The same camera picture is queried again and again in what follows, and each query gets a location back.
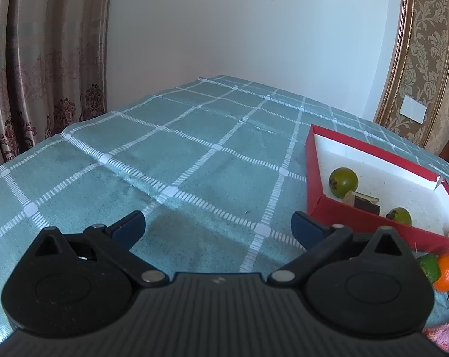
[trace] light switch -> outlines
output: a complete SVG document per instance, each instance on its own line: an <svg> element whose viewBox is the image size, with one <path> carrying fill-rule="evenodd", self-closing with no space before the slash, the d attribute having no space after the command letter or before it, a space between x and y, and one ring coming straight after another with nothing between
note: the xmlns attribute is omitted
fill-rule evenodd
<svg viewBox="0 0 449 357"><path fill-rule="evenodd" d="M415 101L410 96L405 95L403 104L401 105L400 114L422 124L424 115L426 114L426 106Z"/></svg>

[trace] curtain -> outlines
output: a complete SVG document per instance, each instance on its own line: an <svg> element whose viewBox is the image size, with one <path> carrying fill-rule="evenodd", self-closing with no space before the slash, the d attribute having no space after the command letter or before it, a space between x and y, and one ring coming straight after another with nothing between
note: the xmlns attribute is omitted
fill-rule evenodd
<svg viewBox="0 0 449 357"><path fill-rule="evenodd" d="M0 165L106 112L109 0L0 0Z"/></svg>

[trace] green lime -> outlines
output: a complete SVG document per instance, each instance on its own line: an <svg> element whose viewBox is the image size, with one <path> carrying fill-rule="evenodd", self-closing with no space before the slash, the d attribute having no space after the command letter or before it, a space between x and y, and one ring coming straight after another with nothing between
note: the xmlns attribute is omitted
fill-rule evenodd
<svg viewBox="0 0 449 357"><path fill-rule="evenodd" d="M406 224L408 226L411 225L411 215L404 208L393 208L386 215L387 219L398 221L400 223Z"/></svg>
<svg viewBox="0 0 449 357"><path fill-rule="evenodd" d="M426 254L418 258L420 267L431 284L441 278L441 270L438 265L438 258L435 254Z"/></svg>
<svg viewBox="0 0 449 357"><path fill-rule="evenodd" d="M330 174L328 185L335 196L344 198L347 192L357 190L358 177L353 170L340 167Z"/></svg>

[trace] ribbed surface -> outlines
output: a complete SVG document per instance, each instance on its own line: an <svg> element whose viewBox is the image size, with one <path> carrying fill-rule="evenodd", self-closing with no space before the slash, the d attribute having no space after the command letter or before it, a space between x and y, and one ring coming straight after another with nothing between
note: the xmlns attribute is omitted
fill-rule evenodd
<svg viewBox="0 0 449 357"><path fill-rule="evenodd" d="M144 290L127 315L100 332L69 340L16 332L0 357L419 357L442 356L423 335L370 341L317 322L291 290L259 275L178 274Z"/></svg>

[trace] red box lid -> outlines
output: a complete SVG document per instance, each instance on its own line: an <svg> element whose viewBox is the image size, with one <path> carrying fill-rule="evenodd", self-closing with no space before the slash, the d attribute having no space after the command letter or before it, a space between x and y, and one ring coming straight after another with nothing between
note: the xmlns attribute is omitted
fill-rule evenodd
<svg viewBox="0 0 449 357"><path fill-rule="evenodd" d="M421 228L407 226L327 197L324 194L320 177L319 159L315 143L316 134L381 158L427 180L437 181L438 179L438 175L431 170L390 153L387 150L321 126L311 125L305 144L308 215L326 225L345 224L355 232L361 233L373 233L379 226L392 226L413 250L417 249L418 251L434 254L449 253L448 237ZM442 185L449 195L449 184L444 180Z"/></svg>

